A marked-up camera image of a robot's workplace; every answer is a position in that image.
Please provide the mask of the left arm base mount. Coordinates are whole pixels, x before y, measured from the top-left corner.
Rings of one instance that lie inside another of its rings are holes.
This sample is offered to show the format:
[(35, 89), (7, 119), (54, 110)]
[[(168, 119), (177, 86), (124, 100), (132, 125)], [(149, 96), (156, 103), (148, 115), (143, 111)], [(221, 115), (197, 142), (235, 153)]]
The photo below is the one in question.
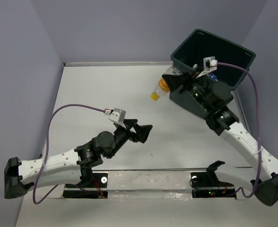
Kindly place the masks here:
[(86, 187), (66, 184), (63, 190), (65, 199), (107, 199), (108, 171), (93, 171), (94, 180)]

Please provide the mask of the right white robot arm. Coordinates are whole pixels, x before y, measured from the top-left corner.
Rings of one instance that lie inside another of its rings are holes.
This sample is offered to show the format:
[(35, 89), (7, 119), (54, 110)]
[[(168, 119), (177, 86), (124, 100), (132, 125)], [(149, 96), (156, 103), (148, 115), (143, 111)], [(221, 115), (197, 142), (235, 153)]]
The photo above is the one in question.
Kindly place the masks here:
[(278, 159), (271, 155), (228, 108), (233, 100), (229, 86), (207, 76), (189, 73), (164, 74), (169, 91), (186, 92), (206, 112), (205, 122), (220, 138), (229, 143), (253, 168), (252, 171), (227, 168), (223, 161), (208, 167), (206, 182), (217, 185), (231, 182), (251, 190), (264, 205), (273, 206), (278, 201)]

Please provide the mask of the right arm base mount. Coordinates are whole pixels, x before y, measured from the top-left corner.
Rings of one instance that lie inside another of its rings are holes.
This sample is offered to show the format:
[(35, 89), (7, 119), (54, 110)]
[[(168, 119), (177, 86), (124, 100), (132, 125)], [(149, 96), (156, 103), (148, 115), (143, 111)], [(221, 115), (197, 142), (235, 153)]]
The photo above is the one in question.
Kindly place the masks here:
[(218, 180), (216, 171), (224, 165), (223, 161), (210, 164), (205, 171), (191, 172), (189, 184), (192, 188), (192, 198), (234, 198), (234, 185)]

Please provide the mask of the small yellow cap bottle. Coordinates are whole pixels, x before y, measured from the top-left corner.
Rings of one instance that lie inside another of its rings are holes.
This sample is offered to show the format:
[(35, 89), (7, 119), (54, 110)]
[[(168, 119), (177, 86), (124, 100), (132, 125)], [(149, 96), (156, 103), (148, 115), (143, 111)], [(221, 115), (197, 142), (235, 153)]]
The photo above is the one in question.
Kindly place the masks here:
[[(181, 75), (181, 72), (176, 67), (171, 66), (165, 71), (164, 74), (169, 75), (169, 76), (171, 76), (171, 75), (176, 76), (176, 75)], [(161, 78), (158, 81), (154, 91), (152, 92), (151, 98), (154, 101), (157, 101), (160, 97), (165, 96), (169, 92), (170, 92), (170, 89), (169, 89), (167, 83), (165, 82), (165, 80), (163, 78)]]

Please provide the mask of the blue label bottle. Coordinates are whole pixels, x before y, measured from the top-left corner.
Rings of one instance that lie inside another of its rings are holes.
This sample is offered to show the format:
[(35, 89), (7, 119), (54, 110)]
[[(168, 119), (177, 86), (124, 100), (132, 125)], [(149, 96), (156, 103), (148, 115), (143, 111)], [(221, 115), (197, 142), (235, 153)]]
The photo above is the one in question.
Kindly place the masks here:
[(207, 76), (215, 81), (219, 81), (218, 77), (214, 73), (208, 73)]

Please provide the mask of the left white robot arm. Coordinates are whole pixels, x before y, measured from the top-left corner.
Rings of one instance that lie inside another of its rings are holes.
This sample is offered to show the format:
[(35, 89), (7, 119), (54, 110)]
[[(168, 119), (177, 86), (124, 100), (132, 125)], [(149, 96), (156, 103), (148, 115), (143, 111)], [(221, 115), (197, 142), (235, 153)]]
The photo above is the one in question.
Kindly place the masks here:
[(88, 143), (51, 156), (47, 161), (10, 158), (4, 169), (4, 198), (22, 197), (34, 186), (75, 184), (88, 187), (95, 180), (92, 168), (101, 165), (103, 158), (113, 158), (127, 141), (147, 141), (153, 126), (140, 126), (137, 122), (125, 119), (122, 124), (115, 124), (114, 132), (103, 131)]

